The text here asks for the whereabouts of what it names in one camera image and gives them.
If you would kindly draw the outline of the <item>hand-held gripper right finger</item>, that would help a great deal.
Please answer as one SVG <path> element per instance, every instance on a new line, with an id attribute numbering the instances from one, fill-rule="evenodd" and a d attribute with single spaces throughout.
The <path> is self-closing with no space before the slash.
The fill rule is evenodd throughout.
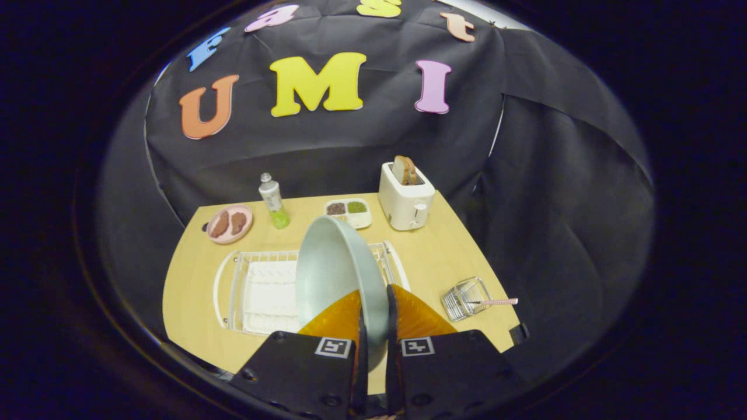
<path id="1" fill-rule="evenodd" d="M 485 417 L 518 395 L 522 377 L 480 330 L 406 337 L 405 290 L 387 287 L 386 410 L 396 418 Z"/>

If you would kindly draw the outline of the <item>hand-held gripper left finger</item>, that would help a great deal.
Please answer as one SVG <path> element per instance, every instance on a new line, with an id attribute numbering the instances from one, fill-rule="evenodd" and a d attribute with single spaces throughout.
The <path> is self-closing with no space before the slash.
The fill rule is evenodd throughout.
<path id="1" fill-rule="evenodd" d="M 303 418 L 350 419 L 365 412 L 366 346 L 362 298 L 354 290 L 299 332 L 272 332 L 229 383 Z"/>

